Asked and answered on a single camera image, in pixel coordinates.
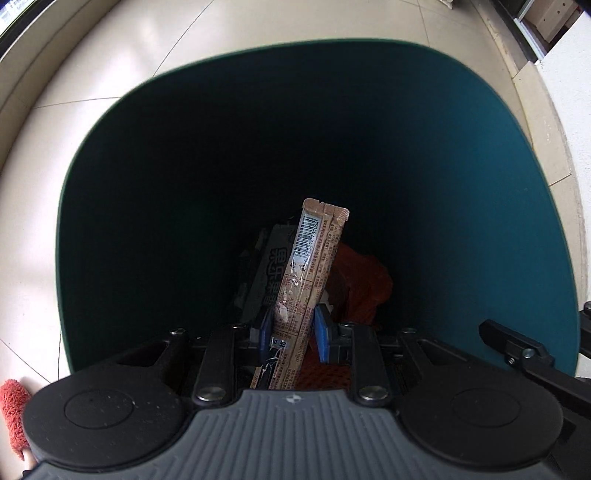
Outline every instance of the barcode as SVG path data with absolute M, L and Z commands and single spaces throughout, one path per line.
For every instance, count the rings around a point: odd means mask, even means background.
M 320 220 L 304 213 L 294 242 L 294 259 L 307 261 L 310 258 L 319 225 Z

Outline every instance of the metal screw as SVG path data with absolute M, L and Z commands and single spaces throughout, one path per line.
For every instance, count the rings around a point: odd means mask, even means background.
M 197 398 L 203 401 L 219 401 L 226 396 L 222 387 L 203 387 L 197 392 Z
M 388 396 L 388 390 L 379 385 L 369 385 L 359 389 L 359 396 L 369 401 L 383 400 Z

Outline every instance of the trash bin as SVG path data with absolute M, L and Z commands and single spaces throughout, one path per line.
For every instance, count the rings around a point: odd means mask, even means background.
M 496 93 L 457 61 L 382 40 L 315 41 L 150 80 L 72 163 L 57 238 L 73 371 L 175 327 L 228 322 L 236 259 L 315 197 L 347 207 L 343 241 L 394 279 L 376 321 L 502 363 L 493 319 L 574 373 L 569 253 L 544 176 Z

